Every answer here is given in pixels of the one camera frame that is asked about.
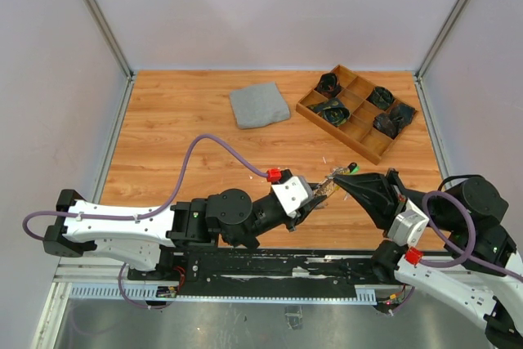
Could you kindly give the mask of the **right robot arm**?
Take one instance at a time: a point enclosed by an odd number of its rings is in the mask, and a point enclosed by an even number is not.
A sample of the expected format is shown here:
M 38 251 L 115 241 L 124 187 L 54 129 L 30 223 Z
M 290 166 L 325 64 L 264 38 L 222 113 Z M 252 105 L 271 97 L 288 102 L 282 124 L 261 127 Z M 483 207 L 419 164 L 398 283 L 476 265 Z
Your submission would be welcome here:
M 453 176 L 455 186 L 411 190 L 396 170 L 336 174 L 382 230 L 371 276 L 395 280 L 465 315 L 497 348 L 522 346 L 522 255 L 502 225 L 507 201 L 480 175 Z

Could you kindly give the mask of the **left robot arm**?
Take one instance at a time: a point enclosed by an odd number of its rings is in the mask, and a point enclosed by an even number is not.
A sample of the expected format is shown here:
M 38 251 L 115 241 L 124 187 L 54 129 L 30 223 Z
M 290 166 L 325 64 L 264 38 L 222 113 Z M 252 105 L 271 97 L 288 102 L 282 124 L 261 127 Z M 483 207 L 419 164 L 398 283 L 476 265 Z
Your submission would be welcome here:
M 111 258 L 165 280 L 175 270 L 167 252 L 214 249 L 220 241 L 256 249 L 260 235 L 279 226 L 295 230 L 327 198 L 320 184 L 289 170 L 257 200 L 233 188 L 166 208 L 117 207 L 89 203 L 74 190 L 62 190 L 43 247 L 58 257 Z

